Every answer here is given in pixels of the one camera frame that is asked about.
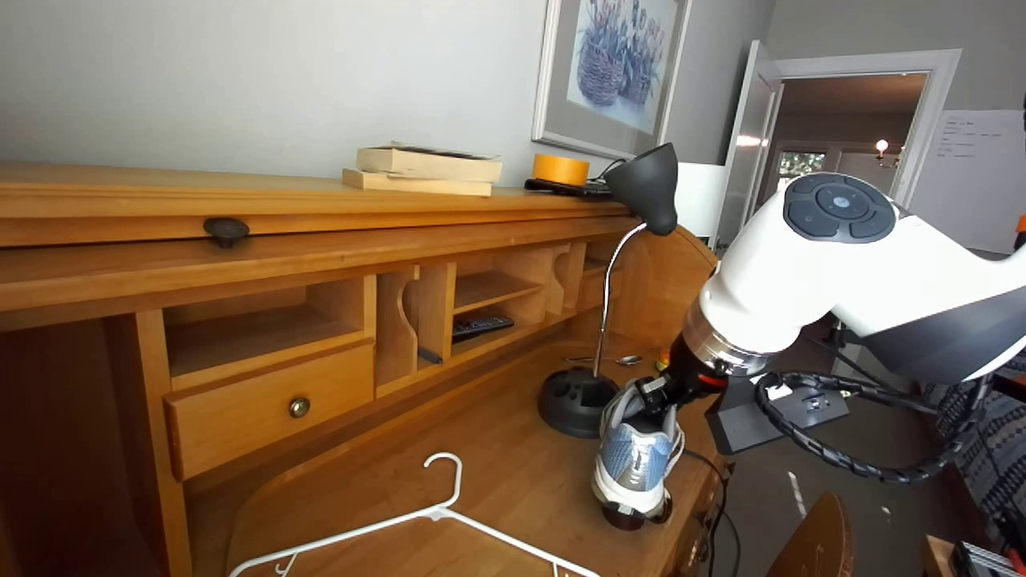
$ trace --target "book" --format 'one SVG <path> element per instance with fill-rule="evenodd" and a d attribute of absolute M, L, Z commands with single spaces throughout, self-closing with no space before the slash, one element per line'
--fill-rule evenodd
<path fill-rule="evenodd" d="M 461 152 L 442 152 L 442 148 L 384 145 L 384 148 L 359 148 L 355 170 L 407 177 L 407 179 L 497 181 L 504 177 L 504 160 L 475 156 L 475 153 L 461 153 Z"/>
<path fill-rule="evenodd" d="M 392 173 L 343 170 L 343 185 L 392 189 L 392 192 L 437 192 L 437 196 L 490 196 L 488 179 L 407 179 Z"/>

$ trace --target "picture frame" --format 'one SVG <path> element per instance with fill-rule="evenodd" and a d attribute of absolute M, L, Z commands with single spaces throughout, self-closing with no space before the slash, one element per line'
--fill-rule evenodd
<path fill-rule="evenodd" d="M 635 156 L 667 138 L 688 0 L 547 0 L 534 141 Z"/>

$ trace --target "drawer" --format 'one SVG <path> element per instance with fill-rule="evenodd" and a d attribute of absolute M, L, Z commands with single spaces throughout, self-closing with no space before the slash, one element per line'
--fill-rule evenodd
<path fill-rule="evenodd" d="M 179 477 L 306 431 L 372 401 L 372 344 L 275 364 L 170 401 Z"/>

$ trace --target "whiteboard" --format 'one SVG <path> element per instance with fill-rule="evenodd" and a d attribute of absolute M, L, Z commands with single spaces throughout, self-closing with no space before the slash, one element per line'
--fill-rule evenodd
<path fill-rule="evenodd" d="M 944 111 L 910 211 L 973 250 L 1014 254 L 1026 216 L 1022 109 Z"/>

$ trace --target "white hanger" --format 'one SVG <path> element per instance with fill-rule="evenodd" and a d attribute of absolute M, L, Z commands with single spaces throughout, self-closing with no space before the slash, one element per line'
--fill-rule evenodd
<path fill-rule="evenodd" d="M 514 534 L 508 534 L 508 533 L 499 533 L 499 529 L 490 529 L 490 527 L 485 527 L 485 522 L 479 522 L 479 518 L 472 518 L 472 515 L 456 513 L 453 507 L 456 507 L 456 499 L 460 499 L 460 492 L 461 492 L 461 462 L 460 462 L 460 455 L 453 455 L 453 452 L 437 452 L 437 455 L 423 459 L 423 467 L 429 467 L 429 465 L 439 462 L 439 459 L 453 462 L 453 467 L 456 467 L 456 471 L 453 471 L 453 484 L 456 484 L 456 486 L 453 486 L 453 498 L 449 498 L 449 499 L 434 502 L 434 507 L 423 507 L 423 509 L 411 509 L 411 513 L 405 513 L 405 515 L 380 518 L 380 522 L 372 522 L 372 527 L 359 527 L 359 529 L 349 529 L 349 533 L 336 533 L 336 534 L 326 534 L 326 539 L 318 539 L 318 540 L 306 540 L 306 544 L 280 548 L 280 552 L 273 552 L 273 555 L 250 557 L 250 561 L 239 564 L 239 567 L 231 571 L 231 577 L 242 577 L 244 571 L 260 567 L 260 564 L 275 564 L 275 573 L 280 573 L 280 577 L 290 577 L 296 557 L 306 555 L 306 552 L 318 552 L 318 548 L 332 548 L 332 544 L 341 544 L 341 540 L 354 540 L 354 539 L 364 539 L 364 534 L 372 534 L 372 533 L 384 533 L 384 529 L 392 529 L 392 527 L 415 522 L 415 518 L 434 518 L 434 522 L 439 522 L 439 518 L 456 518 L 456 522 L 461 522 L 461 527 L 472 527 L 472 529 L 479 529 L 479 533 L 485 533 L 485 534 L 490 534 L 490 539 L 499 539 L 499 540 L 508 540 L 508 544 L 514 544 L 514 548 L 520 548 L 520 552 L 527 552 L 527 555 L 534 555 L 534 557 L 547 561 L 555 577 L 561 577 L 561 573 L 600 577 L 600 573 L 589 571 L 589 567 L 579 567 L 579 564 L 573 564 L 573 561 L 565 561 L 565 557 L 559 557 L 559 555 L 552 555 L 552 552 L 541 552 L 541 548 L 536 548 L 536 544 L 529 544 L 529 540 L 520 540 L 520 539 L 514 539 Z"/>

